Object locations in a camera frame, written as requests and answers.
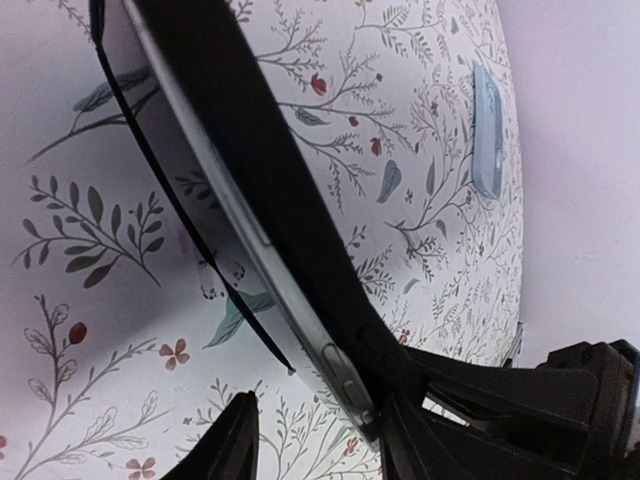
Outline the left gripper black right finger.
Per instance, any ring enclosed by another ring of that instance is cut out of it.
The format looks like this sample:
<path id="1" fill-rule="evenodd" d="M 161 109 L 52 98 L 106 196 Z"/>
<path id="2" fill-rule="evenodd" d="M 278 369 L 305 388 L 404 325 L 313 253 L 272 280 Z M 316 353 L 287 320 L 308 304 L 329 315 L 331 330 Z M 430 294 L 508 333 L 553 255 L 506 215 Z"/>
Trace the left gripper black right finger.
<path id="1" fill-rule="evenodd" d="M 636 479 L 639 351 L 581 342 L 535 368 L 410 348 L 435 414 L 400 393 L 382 409 L 385 479 Z"/>

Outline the light blue cased phone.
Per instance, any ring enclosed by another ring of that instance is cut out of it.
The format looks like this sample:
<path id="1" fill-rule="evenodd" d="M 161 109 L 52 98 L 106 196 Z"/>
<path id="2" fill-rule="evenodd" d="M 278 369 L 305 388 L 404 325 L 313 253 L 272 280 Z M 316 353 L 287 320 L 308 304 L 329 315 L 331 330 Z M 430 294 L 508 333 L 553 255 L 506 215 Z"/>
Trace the light blue cased phone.
<path id="1" fill-rule="evenodd" d="M 499 200 L 504 161 L 503 108 L 500 90 L 491 73 L 474 66 L 474 138 L 471 179 L 486 198 Z"/>

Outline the bare silver white phone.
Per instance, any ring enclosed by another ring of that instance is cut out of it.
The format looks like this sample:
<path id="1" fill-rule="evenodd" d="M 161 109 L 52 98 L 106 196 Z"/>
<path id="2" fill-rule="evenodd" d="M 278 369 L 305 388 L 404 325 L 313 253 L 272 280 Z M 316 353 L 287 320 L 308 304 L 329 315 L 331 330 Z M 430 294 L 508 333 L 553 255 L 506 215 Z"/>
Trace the bare silver white phone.
<path id="1" fill-rule="evenodd" d="M 339 418 L 355 429 L 372 449 L 378 448 L 379 426 L 375 407 L 353 363 L 330 338 L 299 285 L 288 271 L 270 239 L 261 229 L 253 211 L 231 177 L 222 157 L 212 144 L 193 109 L 186 103 L 175 79 L 161 58 L 160 50 L 134 1 L 124 9 L 133 30 L 159 81 L 174 122 L 179 126 L 220 202 L 233 232 L 231 245 L 247 254 L 268 296 L 278 310 L 258 325 L 266 330 L 275 346 L 294 367 L 310 389 L 340 412 Z"/>

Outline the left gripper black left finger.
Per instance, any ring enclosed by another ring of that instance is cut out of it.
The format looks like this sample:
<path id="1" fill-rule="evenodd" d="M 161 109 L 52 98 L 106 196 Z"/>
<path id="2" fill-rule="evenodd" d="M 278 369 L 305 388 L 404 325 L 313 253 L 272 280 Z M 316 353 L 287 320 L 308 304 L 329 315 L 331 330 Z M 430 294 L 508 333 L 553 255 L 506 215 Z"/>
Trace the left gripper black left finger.
<path id="1" fill-rule="evenodd" d="M 258 457 L 258 400 L 240 392 L 161 480 L 256 480 Z"/>

